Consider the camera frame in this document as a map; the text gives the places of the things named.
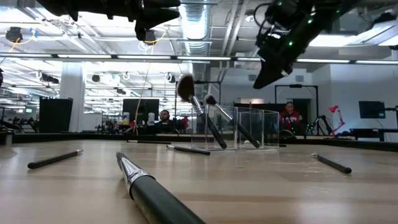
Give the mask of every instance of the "ceiling duct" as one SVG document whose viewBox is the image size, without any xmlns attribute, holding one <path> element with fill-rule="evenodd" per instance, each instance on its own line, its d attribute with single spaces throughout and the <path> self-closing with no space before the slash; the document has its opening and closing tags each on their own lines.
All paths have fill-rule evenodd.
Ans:
<svg viewBox="0 0 398 224">
<path fill-rule="evenodd" d="M 184 39 L 193 40 L 185 42 L 185 50 L 187 55 L 201 55 L 209 54 L 208 43 L 200 42 L 208 38 L 210 5 L 203 4 L 182 4 L 179 7 L 181 15 L 181 28 Z M 193 63 L 192 75 L 196 80 L 210 81 L 210 64 L 207 63 Z M 203 96 L 203 90 L 206 90 L 205 85 L 198 85 L 195 87 L 195 93 L 198 97 Z"/>
</svg>

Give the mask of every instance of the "desk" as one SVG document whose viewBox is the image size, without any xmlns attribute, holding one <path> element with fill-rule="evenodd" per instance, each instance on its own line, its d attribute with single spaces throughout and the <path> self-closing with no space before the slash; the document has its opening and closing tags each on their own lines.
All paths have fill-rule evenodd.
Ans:
<svg viewBox="0 0 398 224">
<path fill-rule="evenodd" d="M 385 133 L 398 133 L 398 129 L 386 128 L 351 128 L 350 131 L 356 140 L 358 138 L 378 138 L 380 142 L 384 142 Z"/>
<path fill-rule="evenodd" d="M 36 170 L 26 167 L 74 149 L 84 152 Z M 2 148 L 1 223 L 147 223 L 127 193 L 118 151 L 207 224 L 398 223 L 396 152 L 288 145 L 279 151 L 203 156 L 165 145 L 99 140 Z M 313 152 L 350 166 L 353 173 L 312 159 Z"/>
</svg>

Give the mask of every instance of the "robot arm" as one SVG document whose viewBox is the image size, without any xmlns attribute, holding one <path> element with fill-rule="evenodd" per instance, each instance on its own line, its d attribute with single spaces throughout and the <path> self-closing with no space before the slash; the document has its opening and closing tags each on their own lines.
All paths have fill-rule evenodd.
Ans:
<svg viewBox="0 0 398 224">
<path fill-rule="evenodd" d="M 264 60 L 261 60 L 261 71 L 253 87 L 261 89 L 292 73 L 293 63 L 305 52 L 310 42 L 322 30 L 331 30 L 333 22 L 358 2 L 359 0 L 274 0 L 270 3 L 257 35 L 256 45 L 260 48 L 258 55 Z M 272 27 L 262 34 L 266 22 Z M 276 33 L 276 28 L 283 32 Z"/>
<path fill-rule="evenodd" d="M 161 23 L 176 19 L 180 13 L 168 7 L 177 7 L 179 0 L 37 0 L 46 10 L 56 16 L 68 14 L 78 20 L 80 11 L 106 14 L 108 19 L 123 16 L 129 22 L 136 21 L 137 39 L 144 41 L 146 33 Z"/>
</svg>

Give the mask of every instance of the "white pillar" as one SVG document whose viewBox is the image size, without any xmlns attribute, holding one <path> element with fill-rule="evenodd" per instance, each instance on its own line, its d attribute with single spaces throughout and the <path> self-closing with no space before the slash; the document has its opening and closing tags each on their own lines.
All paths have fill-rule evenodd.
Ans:
<svg viewBox="0 0 398 224">
<path fill-rule="evenodd" d="M 82 62 L 63 62 L 60 98 L 73 99 L 69 131 L 81 132 L 84 113 L 86 73 Z"/>
</svg>

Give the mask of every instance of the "makeup brush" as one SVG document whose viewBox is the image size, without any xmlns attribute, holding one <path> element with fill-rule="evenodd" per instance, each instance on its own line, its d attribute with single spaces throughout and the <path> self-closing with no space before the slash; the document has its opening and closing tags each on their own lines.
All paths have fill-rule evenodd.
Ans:
<svg viewBox="0 0 398 224">
<path fill-rule="evenodd" d="M 205 102 L 206 102 L 208 105 L 214 106 L 218 111 L 220 111 L 222 117 L 224 117 L 224 119 L 227 120 L 228 123 L 229 123 L 230 125 L 234 125 L 234 124 L 235 124 L 234 118 L 233 118 L 231 115 L 229 115 L 229 114 L 217 103 L 217 101 L 216 101 L 216 99 L 214 98 L 213 95 L 207 94 L 207 95 L 205 96 Z M 238 131 L 239 131 L 247 140 L 249 140 L 249 142 L 250 142 L 254 147 L 256 147 L 256 148 L 259 148 L 259 147 L 260 147 L 259 142 L 257 142 L 257 140 L 256 140 L 253 136 L 251 136 L 251 134 L 250 134 L 241 124 L 239 124 L 239 123 L 238 123 Z"/>
<path fill-rule="evenodd" d="M 193 80 L 192 75 L 183 75 L 178 81 L 177 93 L 183 101 L 190 102 L 193 105 L 193 108 L 197 112 L 197 115 L 200 116 L 205 124 L 207 123 L 207 126 L 209 127 L 213 137 L 216 139 L 218 144 L 221 146 L 221 148 L 226 149 L 226 143 L 224 142 L 223 137 L 221 137 L 213 122 L 211 122 L 211 119 L 202 110 L 199 100 L 195 96 L 194 85 L 195 81 Z"/>
</svg>

